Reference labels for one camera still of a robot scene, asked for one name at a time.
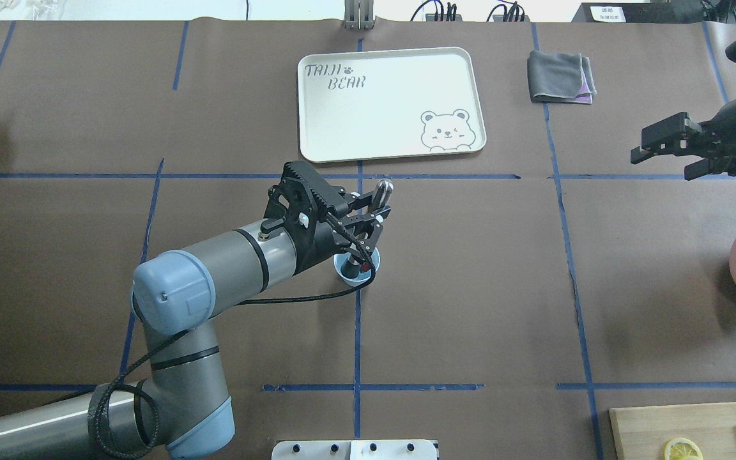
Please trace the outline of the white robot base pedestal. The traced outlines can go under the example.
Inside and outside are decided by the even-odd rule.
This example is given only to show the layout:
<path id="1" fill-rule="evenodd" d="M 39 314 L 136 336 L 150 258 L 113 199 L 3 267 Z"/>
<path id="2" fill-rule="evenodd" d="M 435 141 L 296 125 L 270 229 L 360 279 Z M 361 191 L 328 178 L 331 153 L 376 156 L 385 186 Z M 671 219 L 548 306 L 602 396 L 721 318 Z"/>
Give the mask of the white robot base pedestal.
<path id="1" fill-rule="evenodd" d="M 284 440 L 272 459 L 439 459 L 438 443 L 425 439 Z"/>

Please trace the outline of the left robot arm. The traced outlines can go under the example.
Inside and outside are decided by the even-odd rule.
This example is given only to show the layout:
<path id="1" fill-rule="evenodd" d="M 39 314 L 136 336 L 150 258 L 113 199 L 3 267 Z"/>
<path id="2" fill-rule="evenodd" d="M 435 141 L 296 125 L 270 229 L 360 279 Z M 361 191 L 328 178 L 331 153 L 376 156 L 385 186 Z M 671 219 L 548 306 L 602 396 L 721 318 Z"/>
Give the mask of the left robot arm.
<path id="1" fill-rule="evenodd" d="M 131 301 L 147 353 L 92 391 L 0 417 L 0 459 L 138 459 L 160 445 L 198 459 L 227 445 L 233 400 L 213 318 L 338 254 L 345 277 L 373 279 L 391 192 L 386 180 L 362 195 L 281 183 L 262 219 L 141 264 Z"/>

